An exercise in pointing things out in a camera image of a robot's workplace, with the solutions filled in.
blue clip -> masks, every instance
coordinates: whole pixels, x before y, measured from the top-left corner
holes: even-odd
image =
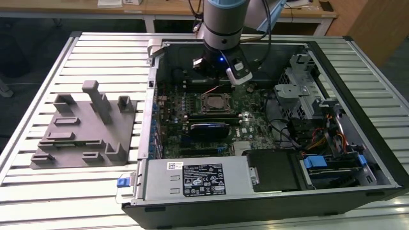
[[[303,159],[304,168],[326,167],[326,161],[322,156],[310,156]]]
[[[115,187],[117,188],[130,187],[130,178],[129,177],[126,177],[126,178],[117,178]]]
[[[304,168],[310,168],[311,167],[311,163],[307,159],[303,159],[303,165],[304,165]]]
[[[217,148],[217,153],[221,154],[221,152],[225,150],[225,147],[218,147]]]
[[[363,155],[358,155],[358,159],[359,159],[360,165],[364,165],[366,159],[364,159]]]
[[[157,112],[157,104],[155,103],[153,103],[151,109],[153,109],[153,112]]]

cable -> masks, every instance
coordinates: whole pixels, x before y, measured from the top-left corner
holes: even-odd
[[[199,11],[199,6],[201,6],[201,4],[202,4],[202,0],[198,0],[197,13],[198,13],[198,11]],[[195,26],[195,22],[197,22],[197,17],[194,17],[193,28],[194,28],[194,26]]]
[[[314,134],[315,134],[315,132],[318,131],[318,130],[322,130],[323,128],[315,128],[314,129],[314,131],[312,131],[312,140],[311,140],[311,142],[314,141]]]
[[[336,134],[336,137],[338,137],[338,138],[339,138],[339,140],[340,140],[340,145],[342,145],[342,150],[343,150],[343,153],[346,153],[343,137],[342,137],[342,135],[340,135],[340,134]]]
[[[311,150],[314,147],[320,146],[324,142],[326,142],[326,139],[324,139],[324,137],[322,137],[315,143],[312,143],[312,144],[310,145],[310,147],[306,148],[306,150]]]
[[[187,0],[187,2],[189,2],[190,12],[191,12],[191,14],[193,14],[194,18],[198,18],[199,16],[198,16],[198,14],[194,12],[194,9],[193,9],[193,6],[191,6],[191,2],[190,2],[190,0]]]
[[[223,86],[223,85],[225,85],[225,84],[215,86],[213,89],[210,89],[210,90],[207,90],[206,92],[203,92],[202,95],[205,95],[206,93],[211,92],[211,91],[215,90],[219,86]]]
[[[268,55],[268,50],[270,50],[270,15],[268,15],[268,6],[267,6],[267,0],[262,0],[266,16],[267,16],[267,51],[263,54],[262,59],[259,60],[259,65],[264,62],[267,55]]]
[[[342,142],[342,149],[343,152],[346,153],[346,137],[342,133],[336,132],[336,136],[340,138],[340,142]]]
[[[288,7],[288,11],[290,11],[290,13],[291,13],[291,23],[292,23],[292,21],[294,21],[292,8],[290,7],[290,5],[287,5],[287,3],[284,3],[284,4],[286,4],[286,6]]]
[[[278,118],[275,118],[275,119],[271,119],[270,121],[268,121],[268,125],[270,125],[270,127],[279,133],[279,135],[282,135],[288,141],[291,140],[291,138],[280,131],[280,130],[278,130],[274,126],[272,126],[272,124],[271,124],[271,122],[272,121],[282,121],[283,119],[278,119]]]
[[[267,7],[267,4],[266,4],[264,0],[260,0],[260,1],[262,1],[263,8],[266,9],[266,17],[268,18],[270,15],[268,15],[268,7]],[[268,26],[268,29],[264,30],[263,34],[262,34],[259,37],[251,37],[251,38],[242,39],[242,40],[239,41],[239,43],[255,42],[255,41],[259,41],[262,38],[264,38],[266,35],[267,35],[267,32],[270,31],[270,20],[268,20],[267,26]]]
[[[300,145],[283,132],[280,132],[280,130],[278,130],[271,124],[270,127],[292,143],[294,148],[300,149]]]
[[[280,131],[279,131],[279,142],[282,142],[282,132],[283,132],[283,130],[287,130],[287,127],[283,127],[282,129],[280,129]]]

metal slotted table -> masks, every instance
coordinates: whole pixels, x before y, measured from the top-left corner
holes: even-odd
[[[73,33],[0,156],[0,229],[141,229],[115,203],[115,179],[135,170],[149,65],[150,38],[191,38],[190,34]],[[274,36],[274,40],[314,40],[409,170],[409,104],[356,48],[340,37]],[[138,101],[129,164],[119,167],[31,170],[57,93],[81,93],[83,80],[97,80],[107,99],[129,95]],[[330,85],[322,82],[330,91]],[[370,203],[342,215],[291,218],[187,229],[403,229],[409,196]]]

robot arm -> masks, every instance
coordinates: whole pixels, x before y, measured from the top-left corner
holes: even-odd
[[[233,85],[251,79],[251,69],[239,48],[243,25],[256,30],[267,29],[263,0],[203,0],[201,34],[205,51],[193,60],[193,68],[205,76],[227,76]],[[286,0],[267,1],[274,24]]]

metal bracket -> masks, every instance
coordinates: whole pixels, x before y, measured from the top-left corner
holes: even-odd
[[[251,184],[259,184],[259,179],[258,179],[258,174],[256,174],[256,169],[254,167],[249,168],[249,172],[250,172],[250,180],[251,180]]]
[[[280,98],[298,98],[308,95],[306,88],[296,85],[275,85],[274,92]]]
[[[149,58],[146,59],[146,64],[151,67],[151,65],[153,65],[153,58],[149,57]]]
[[[322,108],[332,107],[335,104],[338,104],[336,99],[315,99],[312,102],[312,110],[314,110],[314,116],[322,114]]]
[[[292,55],[288,63],[294,70],[307,70],[314,65],[312,59],[307,54]]]
[[[162,43],[161,42],[162,41],[161,41],[159,38],[149,39],[149,41],[147,41],[147,56],[149,56],[149,58],[154,58],[162,53],[162,51],[161,51]]]

